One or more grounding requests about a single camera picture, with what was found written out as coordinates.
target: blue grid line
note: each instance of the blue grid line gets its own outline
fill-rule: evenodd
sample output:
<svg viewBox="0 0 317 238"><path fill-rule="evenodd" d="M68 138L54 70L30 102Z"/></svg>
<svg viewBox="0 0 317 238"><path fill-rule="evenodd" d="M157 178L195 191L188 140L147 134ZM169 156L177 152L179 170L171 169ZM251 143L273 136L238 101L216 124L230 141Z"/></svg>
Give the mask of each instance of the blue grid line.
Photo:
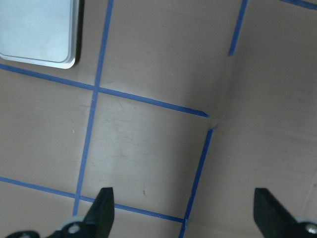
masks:
<svg viewBox="0 0 317 238"><path fill-rule="evenodd" d="M26 70L26 69L22 69L22 68L17 68L17 67L9 66L6 64L2 64L2 63L0 63L0 69L4 69L4 70L11 71L14 73L24 74L24 75L35 77L35 78L41 78L41 79L56 82L56 83L62 83L62 84L70 85L70 86L75 86L78 88L84 88L84 89L88 89L88 90L94 89L94 86L90 85L90 84L80 83L80 82L76 82L76 81L65 79L65 78L59 78L59 77L51 76L51 75L44 74L44 73L37 73L34 71L30 71L30 70Z"/></svg>
<svg viewBox="0 0 317 238"><path fill-rule="evenodd" d="M186 230L186 227L187 227L187 221L188 221L190 213L192 211L192 207L193 207L193 203L194 203L194 200L195 200L195 196L196 196L199 180L200 180L200 177L201 177L201 174L202 174L202 171L203 171L204 162L205 162L206 155L207 155L207 152L208 152L208 149L209 149L209 145L210 145L210 142L211 142L211 137L212 137L213 131L214 131L214 128L210 129L208 131L207 135L206 135L203 151L202 151L202 154L201 154L201 157L200 157L200 160L199 160L198 168L197 168L196 175L195 175L195 180L194 180L193 187L192 187L192 193L191 193L191 196L190 196L189 201L188 201L185 217L184 217L183 223L182 223L182 228L181 228L179 236L178 236L179 238L183 238L184 235L185 235L185 230Z"/></svg>
<svg viewBox="0 0 317 238"><path fill-rule="evenodd" d="M60 190L56 190L56 189L52 189L52 188L48 188L48 187L43 187L43 186L35 185L32 183L22 182L22 181L18 181L18 180L11 179L11 178L0 177L0 181L7 182L10 184L14 184L14 185L18 185L18 186L22 186L22 187L35 189L35 190L42 191L42 192L48 192L48 193L52 193L52 194L56 194L56 195L60 195L60 196L64 196L64 197L75 198L75 194L73 194L73 193L64 192L64 191L60 191Z"/></svg>
<svg viewBox="0 0 317 238"><path fill-rule="evenodd" d="M205 118L210 117L208 114L206 114L203 111L199 111L199 110L195 110L195 109L191 109L191 108L187 108L187 107L182 107L182 106L178 106L178 105L171 104L171 103L165 103L162 101L158 101L158 100L146 98L146 97L141 97L141 96L137 96L137 95L130 94L130 93L123 93L123 92L119 92L119 91L107 89L107 88L102 88L102 87L99 88L99 92L118 96L121 98L126 98L126 99L130 99L130 100L138 101L138 102L142 102L142 103L147 103L147 104L159 106L162 108L172 109L172 110L183 112L183 113L194 114L194 115L205 117Z"/></svg>
<svg viewBox="0 0 317 238"><path fill-rule="evenodd" d="M80 196L80 200L86 201L86 202L94 202L93 198L85 197L85 196ZM120 205L120 204L115 204L114 207L117 209L120 209L120 210L135 212L135 213L139 213L142 215L147 215L147 216L157 217L157 218L161 218L161 219L165 219L165 220L170 220L173 222L183 223L183 220L184 220L182 218L168 216L165 214L151 212L151 211L147 211L147 210L143 210L143 209L139 209L139 208L134 208L134 207L129 207L129 206L125 206L125 205Z"/></svg>
<svg viewBox="0 0 317 238"><path fill-rule="evenodd" d="M302 0L281 0L281 1L288 2L290 4L294 4L294 5L301 6L308 9L317 10L317 4L313 4L307 1L302 1Z"/></svg>
<svg viewBox="0 0 317 238"><path fill-rule="evenodd" d="M86 133L86 137L85 137L85 144L84 144L84 150L83 150L83 156L82 156L80 170L79 170L79 176L78 176L74 209L73 209L73 216L76 216L77 212L78 212L79 197L81 194L83 181L84 181L84 174L85 174L86 162L87 162L87 157L88 157L91 133L92 133L92 129L93 129L96 105L97 105L97 100L98 100L98 88L99 88L99 84L100 84L100 77L101 77L104 59L105 59L105 53L106 53L106 44L107 44L109 25L110 25L110 20L111 20L112 7L113 7L113 0L109 0L107 10L106 10L103 37L101 40L101 47L100 47L100 52L99 52L97 73L96 73L96 78L95 78L95 88L94 88L94 92L93 92L93 96L92 96L92 102L91 102L89 118L88 118L88 125L87 125L87 133Z"/></svg>
<svg viewBox="0 0 317 238"><path fill-rule="evenodd" d="M232 36L231 45L230 45L230 49L229 49L230 56L233 56L234 52L236 50L236 46L237 46L237 42L238 42L238 38L239 38L239 34L240 34L242 22L243 22L244 13L245 13L246 8L247 8L247 3L248 3L248 0L242 0L240 12L238 15L236 27L234 29L234 33Z"/></svg>

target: white rectangular object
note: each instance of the white rectangular object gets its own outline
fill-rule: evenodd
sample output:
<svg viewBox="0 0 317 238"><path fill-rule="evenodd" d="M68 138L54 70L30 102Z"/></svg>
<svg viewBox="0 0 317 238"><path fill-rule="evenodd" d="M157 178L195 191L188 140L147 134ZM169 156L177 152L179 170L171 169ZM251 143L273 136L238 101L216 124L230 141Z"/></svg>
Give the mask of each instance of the white rectangular object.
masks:
<svg viewBox="0 0 317 238"><path fill-rule="evenodd" d="M1 0L0 57L70 68L75 63L79 0Z"/></svg>

